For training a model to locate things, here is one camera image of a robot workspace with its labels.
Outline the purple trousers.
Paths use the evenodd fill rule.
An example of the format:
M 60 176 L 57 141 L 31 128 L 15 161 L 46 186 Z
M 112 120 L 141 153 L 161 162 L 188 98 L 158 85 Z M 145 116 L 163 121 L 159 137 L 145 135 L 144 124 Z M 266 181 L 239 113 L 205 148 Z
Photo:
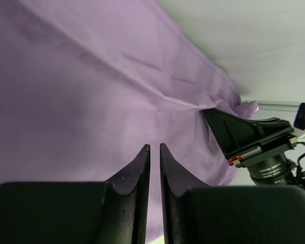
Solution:
M 236 176 L 200 114 L 213 107 L 258 111 L 157 1 L 0 1 L 0 184 L 104 181 L 149 144 L 151 242 L 161 143 L 208 185 Z

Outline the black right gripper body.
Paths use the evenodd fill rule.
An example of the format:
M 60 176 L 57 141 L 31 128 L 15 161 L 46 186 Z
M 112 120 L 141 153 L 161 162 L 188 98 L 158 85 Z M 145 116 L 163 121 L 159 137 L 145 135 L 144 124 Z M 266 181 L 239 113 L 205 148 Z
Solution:
M 240 152 L 230 158 L 228 163 L 236 168 L 246 168 L 250 178 L 258 186 L 296 185 L 305 188 L 305 171 L 301 166 L 305 152 L 296 162 L 285 155 L 286 151 L 294 150 L 298 145 L 305 147 L 305 142 L 291 135 L 247 152 Z

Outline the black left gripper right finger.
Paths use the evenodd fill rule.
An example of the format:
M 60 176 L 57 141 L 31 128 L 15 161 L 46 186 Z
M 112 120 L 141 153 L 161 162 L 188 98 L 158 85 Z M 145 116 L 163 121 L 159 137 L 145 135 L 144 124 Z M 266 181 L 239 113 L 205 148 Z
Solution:
M 165 243 L 305 243 L 305 190 L 211 187 L 160 145 Z

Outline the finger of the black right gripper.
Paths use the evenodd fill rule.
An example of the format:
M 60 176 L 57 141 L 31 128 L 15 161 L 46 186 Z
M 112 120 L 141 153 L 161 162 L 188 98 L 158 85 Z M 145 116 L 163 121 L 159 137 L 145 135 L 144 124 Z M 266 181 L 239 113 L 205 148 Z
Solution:
M 294 132 L 291 124 L 277 117 L 251 120 L 220 111 L 202 110 L 224 156 L 231 159 L 252 149 L 262 152 L 288 142 Z

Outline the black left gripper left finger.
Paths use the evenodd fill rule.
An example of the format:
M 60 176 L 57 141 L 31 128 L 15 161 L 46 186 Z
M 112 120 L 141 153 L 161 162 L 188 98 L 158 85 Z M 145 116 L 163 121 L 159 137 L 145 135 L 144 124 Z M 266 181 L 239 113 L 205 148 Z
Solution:
M 145 243 L 150 147 L 103 182 L 0 185 L 0 243 Z

